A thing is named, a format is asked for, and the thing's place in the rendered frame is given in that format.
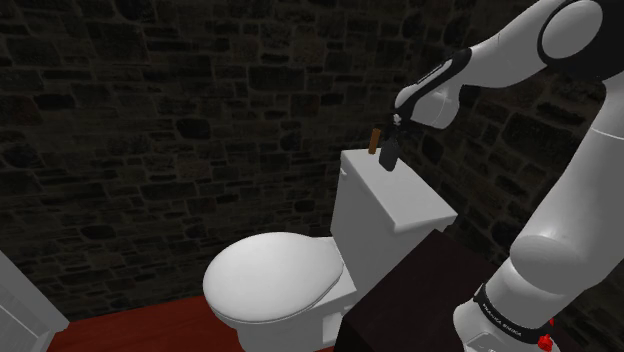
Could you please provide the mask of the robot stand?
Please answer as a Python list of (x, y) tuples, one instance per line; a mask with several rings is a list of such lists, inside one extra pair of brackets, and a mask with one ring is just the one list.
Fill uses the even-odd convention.
[(346, 314), (333, 352), (464, 352), (453, 311), (494, 272), (434, 230)]

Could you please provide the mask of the white toilet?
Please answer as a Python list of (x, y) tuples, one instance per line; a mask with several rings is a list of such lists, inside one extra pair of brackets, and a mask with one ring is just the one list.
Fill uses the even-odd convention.
[(335, 344), (359, 300), (456, 217), (403, 161), (388, 171), (378, 155), (344, 150), (329, 236), (241, 239), (209, 264), (203, 293), (245, 352), (316, 352)]

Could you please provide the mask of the white cabinet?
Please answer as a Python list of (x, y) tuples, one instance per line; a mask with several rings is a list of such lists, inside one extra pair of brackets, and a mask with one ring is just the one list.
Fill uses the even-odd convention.
[(0, 251), (0, 352), (47, 352), (68, 319)]

